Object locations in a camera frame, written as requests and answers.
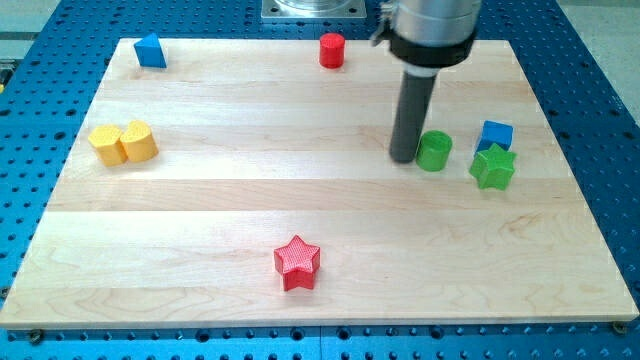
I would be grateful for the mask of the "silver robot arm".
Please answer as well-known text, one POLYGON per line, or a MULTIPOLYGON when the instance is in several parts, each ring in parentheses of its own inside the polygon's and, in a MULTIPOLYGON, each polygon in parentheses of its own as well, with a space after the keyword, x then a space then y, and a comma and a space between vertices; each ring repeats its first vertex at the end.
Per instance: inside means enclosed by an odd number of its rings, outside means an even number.
POLYGON ((477 34, 481 0, 394 0, 381 4, 370 41, 389 51, 414 77, 434 77, 463 62, 477 34))

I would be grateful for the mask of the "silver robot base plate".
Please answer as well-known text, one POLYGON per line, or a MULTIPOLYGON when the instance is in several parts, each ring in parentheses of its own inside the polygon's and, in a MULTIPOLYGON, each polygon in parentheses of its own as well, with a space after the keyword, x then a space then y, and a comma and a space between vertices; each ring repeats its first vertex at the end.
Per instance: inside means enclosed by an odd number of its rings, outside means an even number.
POLYGON ((263 0, 263 19, 366 18, 364 0, 263 0))

